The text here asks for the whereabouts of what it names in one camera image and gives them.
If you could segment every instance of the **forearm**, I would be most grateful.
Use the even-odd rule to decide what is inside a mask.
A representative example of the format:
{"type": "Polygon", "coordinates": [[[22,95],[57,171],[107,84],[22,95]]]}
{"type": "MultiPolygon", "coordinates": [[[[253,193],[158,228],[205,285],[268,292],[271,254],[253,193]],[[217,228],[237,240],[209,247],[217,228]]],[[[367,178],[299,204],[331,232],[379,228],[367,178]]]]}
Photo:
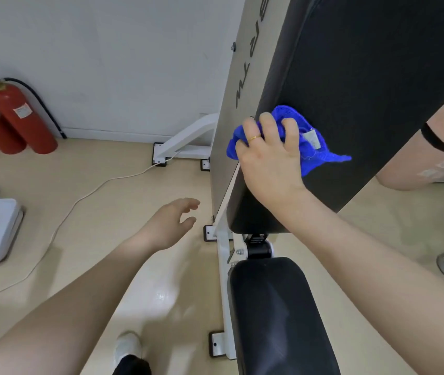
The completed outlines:
{"type": "Polygon", "coordinates": [[[150,251],[118,246],[0,339],[0,374],[76,375],[150,251]]]}
{"type": "Polygon", "coordinates": [[[444,281],[373,239],[308,191],[276,217],[321,261],[419,374],[444,373],[444,281]]]}

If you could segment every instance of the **fire extinguisher hose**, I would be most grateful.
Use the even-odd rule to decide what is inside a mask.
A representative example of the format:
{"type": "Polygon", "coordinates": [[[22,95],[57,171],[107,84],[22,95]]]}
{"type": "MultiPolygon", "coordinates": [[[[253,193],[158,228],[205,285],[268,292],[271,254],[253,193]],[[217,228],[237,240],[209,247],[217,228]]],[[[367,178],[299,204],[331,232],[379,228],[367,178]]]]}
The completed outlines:
{"type": "Polygon", "coordinates": [[[57,131],[59,132],[59,134],[61,135],[61,137],[63,139],[67,139],[68,137],[66,136],[66,134],[63,132],[63,130],[61,129],[61,127],[59,126],[59,124],[57,123],[56,119],[54,118],[54,116],[52,115],[52,113],[50,113],[50,110],[48,109],[48,107],[45,105],[45,103],[43,102],[42,98],[38,95],[38,93],[35,92],[35,90],[33,88],[31,88],[28,84],[26,84],[24,81],[19,80],[19,79],[15,79],[13,77],[6,77],[3,79],[0,79],[0,81],[10,81],[10,82],[14,82],[14,83],[18,83],[20,85],[22,85],[23,87],[25,87],[29,92],[31,92],[33,94],[33,96],[36,98],[36,100],[38,100],[38,102],[40,103],[40,105],[42,106],[43,110],[45,111],[45,113],[47,114],[47,116],[49,116],[49,118],[52,120],[52,123],[54,124],[54,126],[56,127],[57,131]]]}

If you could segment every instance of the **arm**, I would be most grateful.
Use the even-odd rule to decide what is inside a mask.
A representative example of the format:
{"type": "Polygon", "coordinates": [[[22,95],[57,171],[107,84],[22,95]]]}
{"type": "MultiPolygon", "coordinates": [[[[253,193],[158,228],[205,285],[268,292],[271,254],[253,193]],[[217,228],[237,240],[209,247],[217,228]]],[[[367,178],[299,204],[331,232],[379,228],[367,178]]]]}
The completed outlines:
{"type": "MultiPolygon", "coordinates": [[[[299,131],[283,121],[280,141],[269,113],[262,138],[238,142],[245,182],[273,215],[315,254],[366,319],[420,375],[444,374],[444,280],[342,220],[303,186],[299,131]]],[[[253,119],[247,137],[259,135],[253,119]]]]}
{"type": "Polygon", "coordinates": [[[193,227],[196,219],[180,223],[181,215],[199,204],[185,198],[164,205],[137,234],[17,323],[0,339],[0,374],[79,374],[138,270],[193,227]]]}

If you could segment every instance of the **blue microfiber cloth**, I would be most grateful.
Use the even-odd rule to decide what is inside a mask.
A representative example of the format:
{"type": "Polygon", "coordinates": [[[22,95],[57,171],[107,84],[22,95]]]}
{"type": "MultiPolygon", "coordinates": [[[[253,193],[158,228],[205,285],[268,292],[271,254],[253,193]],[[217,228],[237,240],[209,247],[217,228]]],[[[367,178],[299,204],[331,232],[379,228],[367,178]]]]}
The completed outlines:
{"type": "MultiPolygon", "coordinates": [[[[319,167],[323,163],[345,162],[352,159],[348,155],[337,155],[330,152],[321,133],[314,129],[295,109],[287,107],[286,105],[280,105],[272,111],[272,115],[276,120],[277,130],[279,131],[281,140],[283,142],[286,137],[286,133],[282,125],[283,119],[294,118],[299,125],[300,167],[302,170],[302,176],[306,176],[314,168],[319,167]]],[[[263,137],[262,125],[260,122],[257,122],[257,125],[263,137]]],[[[248,143],[246,136],[244,135],[243,126],[238,126],[236,128],[234,131],[234,136],[229,142],[229,146],[227,147],[227,156],[229,158],[238,160],[238,155],[236,154],[236,142],[238,142],[240,139],[245,143],[248,143]]]]}

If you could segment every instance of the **white wall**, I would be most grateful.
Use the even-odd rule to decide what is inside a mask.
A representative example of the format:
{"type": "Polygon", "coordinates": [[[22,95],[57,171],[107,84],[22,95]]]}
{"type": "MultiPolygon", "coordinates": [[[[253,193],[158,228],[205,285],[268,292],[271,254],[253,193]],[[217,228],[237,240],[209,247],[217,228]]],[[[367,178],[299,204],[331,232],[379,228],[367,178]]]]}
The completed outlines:
{"type": "Polygon", "coordinates": [[[219,111],[243,4],[0,0],[0,77],[31,83],[69,135],[171,136],[219,111]]]}

